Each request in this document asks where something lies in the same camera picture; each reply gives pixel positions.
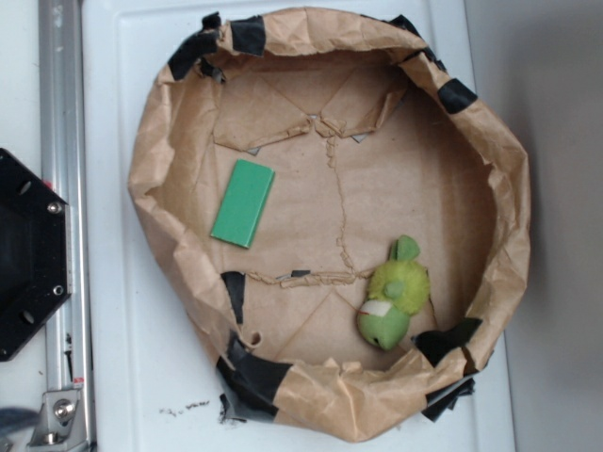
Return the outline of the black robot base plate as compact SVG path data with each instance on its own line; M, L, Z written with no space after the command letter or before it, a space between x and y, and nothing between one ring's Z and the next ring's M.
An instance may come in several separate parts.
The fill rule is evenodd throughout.
M12 360L70 296L67 203L1 151L1 361Z

